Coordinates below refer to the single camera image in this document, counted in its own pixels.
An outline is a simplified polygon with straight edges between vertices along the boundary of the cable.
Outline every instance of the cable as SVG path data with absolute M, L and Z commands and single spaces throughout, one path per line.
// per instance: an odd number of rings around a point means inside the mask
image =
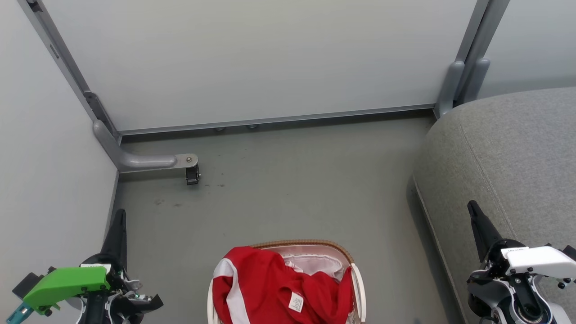
M 494 323 L 497 323 L 497 319 L 495 319 L 495 318 L 493 318 L 493 317 L 490 317 L 490 316 L 485 316 L 485 317 L 483 317 L 483 318 L 480 318 L 480 322 L 478 322 L 478 324 L 482 324 L 482 323 L 483 323 L 485 320 L 487 320 L 487 319 L 493 321 Z

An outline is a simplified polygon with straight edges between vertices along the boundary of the green plastic part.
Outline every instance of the green plastic part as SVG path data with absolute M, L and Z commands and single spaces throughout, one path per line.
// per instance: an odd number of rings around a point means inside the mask
M 56 269 L 42 278 L 24 296 L 24 302 L 40 314 L 44 314 L 50 307 L 60 309 L 57 302 L 86 291 L 102 290 L 102 286 L 110 289 L 110 284 L 106 281 L 106 272 L 103 266 Z

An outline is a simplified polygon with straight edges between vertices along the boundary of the gray ottoman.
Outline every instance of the gray ottoman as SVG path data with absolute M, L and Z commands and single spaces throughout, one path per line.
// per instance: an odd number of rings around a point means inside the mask
M 576 246 L 576 88 L 473 101 L 428 133 L 414 181 L 467 323 L 466 280 L 478 254 L 466 204 L 478 201 L 504 238 Z M 576 287 L 545 278 L 541 293 L 576 323 Z

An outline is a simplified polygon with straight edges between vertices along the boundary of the teal connector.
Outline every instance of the teal connector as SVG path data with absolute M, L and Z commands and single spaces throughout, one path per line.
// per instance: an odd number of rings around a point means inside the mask
M 26 303 L 22 303 L 13 313 L 8 317 L 6 323 L 8 324 L 20 324 L 25 321 L 34 310 L 32 307 L 28 306 Z

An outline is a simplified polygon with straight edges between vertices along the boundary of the brown woven trim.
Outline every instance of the brown woven trim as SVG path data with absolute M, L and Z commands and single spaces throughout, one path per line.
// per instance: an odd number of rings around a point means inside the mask
M 345 248 L 343 248 L 342 246 L 340 246 L 334 242 L 326 241 L 326 240 L 284 240 L 284 241 L 264 242 L 264 243 L 250 245 L 250 246 L 253 248 L 270 248 L 270 247 L 290 246 L 290 245 L 330 246 L 330 247 L 333 247 L 333 248 L 337 249 L 338 251 L 340 251 L 340 253 L 344 254 L 344 256 L 346 257 L 346 259 L 348 260 L 349 263 L 354 263 L 354 259 L 352 259 L 352 256 L 350 255 L 350 253 L 348 253 L 348 251 L 346 251 Z

